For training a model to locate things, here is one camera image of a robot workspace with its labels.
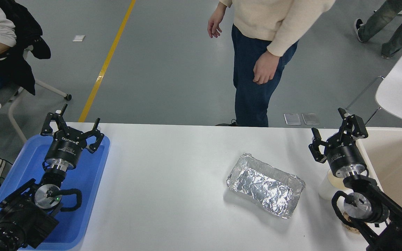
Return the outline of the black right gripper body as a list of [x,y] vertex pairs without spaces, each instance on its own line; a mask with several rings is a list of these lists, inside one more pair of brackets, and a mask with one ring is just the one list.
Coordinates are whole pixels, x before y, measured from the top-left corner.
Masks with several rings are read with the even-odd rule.
[[367,170],[358,147],[356,139],[338,140],[329,138],[327,140],[326,159],[333,175],[354,175],[361,174]]

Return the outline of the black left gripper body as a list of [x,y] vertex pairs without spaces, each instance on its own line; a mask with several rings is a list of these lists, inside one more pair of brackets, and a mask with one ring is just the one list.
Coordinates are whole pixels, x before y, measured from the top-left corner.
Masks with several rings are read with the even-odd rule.
[[46,154],[45,161],[48,164],[54,159],[62,159],[69,165],[76,165],[80,159],[83,148],[87,145],[86,140],[81,137],[82,131],[57,131]]

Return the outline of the person's hand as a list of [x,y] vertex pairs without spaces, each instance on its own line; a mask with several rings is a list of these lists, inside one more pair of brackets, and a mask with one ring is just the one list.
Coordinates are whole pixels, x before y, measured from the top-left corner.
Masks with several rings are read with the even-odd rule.
[[265,51],[256,61],[253,68],[254,78],[253,82],[261,85],[271,81],[277,70],[280,57]]
[[217,7],[208,19],[207,32],[210,38],[218,38],[221,35],[222,30],[219,24],[223,21],[226,8],[225,4],[218,2]]

